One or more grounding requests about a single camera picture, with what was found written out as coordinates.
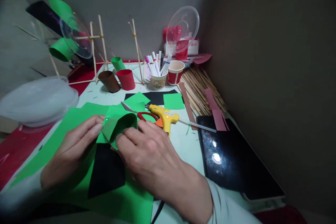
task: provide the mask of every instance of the scissor blade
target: scissor blade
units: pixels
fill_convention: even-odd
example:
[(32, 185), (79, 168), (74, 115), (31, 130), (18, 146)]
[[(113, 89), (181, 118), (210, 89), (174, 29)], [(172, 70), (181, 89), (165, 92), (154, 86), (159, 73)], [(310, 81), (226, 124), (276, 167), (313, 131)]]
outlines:
[(133, 111), (132, 109), (131, 109), (131, 107), (130, 106), (128, 106), (126, 103), (124, 103), (123, 101), (121, 102), (121, 105), (124, 107), (124, 109), (126, 109), (127, 111), (129, 111), (129, 112), (133, 112), (133, 113), (137, 113), (137, 112), (135, 112), (135, 111)]

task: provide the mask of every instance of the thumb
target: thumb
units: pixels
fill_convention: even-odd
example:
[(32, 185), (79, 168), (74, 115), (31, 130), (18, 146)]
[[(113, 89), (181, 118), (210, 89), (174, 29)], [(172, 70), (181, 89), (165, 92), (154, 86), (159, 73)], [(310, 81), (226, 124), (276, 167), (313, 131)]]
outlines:
[(75, 144), (74, 148), (80, 153), (83, 154), (86, 148), (98, 137), (100, 132), (103, 129), (101, 123), (93, 126), (86, 134)]

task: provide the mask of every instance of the sleeve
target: sleeve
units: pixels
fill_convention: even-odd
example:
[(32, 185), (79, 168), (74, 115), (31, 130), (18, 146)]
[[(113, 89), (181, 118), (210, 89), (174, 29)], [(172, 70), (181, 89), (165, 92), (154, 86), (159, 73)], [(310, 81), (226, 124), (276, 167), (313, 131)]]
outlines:
[(208, 224), (261, 224), (250, 212), (239, 206), (225, 191), (207, 178), (213, 201), (213, 212)]
[(41, 186), (42, 169), (0, 193), (0, 220), (19, 220), (50, 195), (51, 192), (43, 190)]

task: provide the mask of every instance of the red scissors handle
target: red scissors handle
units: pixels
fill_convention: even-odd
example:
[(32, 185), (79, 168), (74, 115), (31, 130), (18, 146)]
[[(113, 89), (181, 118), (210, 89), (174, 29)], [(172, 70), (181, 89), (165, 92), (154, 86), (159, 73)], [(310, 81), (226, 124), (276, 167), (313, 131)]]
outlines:
[(156, 117), (156, 115), (152, 114), (152, 113), (148, 113), (148, 112), (139, 112), (137, 114), (137, 117), (140, 118), (140, 120), (143, 120), (143, 121), (146, 121), (146, 119), (142, 116), (143, 114), (147, 114), (147, 115), (150, 115), (151, 117), (153, 117), (155, 119), (155, 121), (158, 120), (158, 118)]

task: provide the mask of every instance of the green paper cylinder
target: green paper cylinder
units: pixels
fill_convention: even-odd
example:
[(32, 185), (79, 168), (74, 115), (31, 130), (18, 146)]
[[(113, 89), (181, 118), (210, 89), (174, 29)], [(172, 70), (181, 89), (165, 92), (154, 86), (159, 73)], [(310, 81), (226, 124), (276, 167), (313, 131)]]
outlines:
[(111, 63), (113, 64), (115, 70), (118, 72), (120, 70), (126, 69), (123, 61), (120, 57), (115, 57), (111, 59)]
[[(73, 51), (68, 44), (71, 45), (71, 48), (77, 48), (76, 51)], [(71, 60), (73, 55), (78, 51), (78, 45), (71, 38), (60, 38), (49, 48), (49, 52), (55, 58), (67, 62)]]
[(71, 22), (69, 20), (70, 17), (73, 17), (74, 14), (72, 13), (71, 7), (63, 2), (62, 0), (49, 0), (49, 5), (52, 8), (54, 12), (64, 21), (66, 24), (74, 29), (78, 30), (77, 23), (76, 22)]

